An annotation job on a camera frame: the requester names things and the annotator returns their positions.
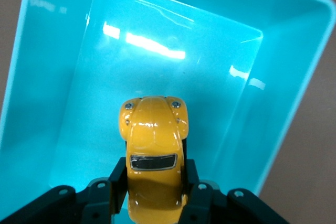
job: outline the yellow toy car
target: yellow toy car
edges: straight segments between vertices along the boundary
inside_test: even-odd
[[[126,140],[128,212],[135,223],[177,223],[183,197],[183,141],[187,108],[176,97],[144,97],[125,102],[119,130]]]

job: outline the blue plastic bin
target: blue plastic bin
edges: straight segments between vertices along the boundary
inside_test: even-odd
[[[334,21],[330,0],[22,0],[0,219],[50,187],[107,177],[125,155],[120,106],[146,95],[187,103],[202,179],[258,194]]]

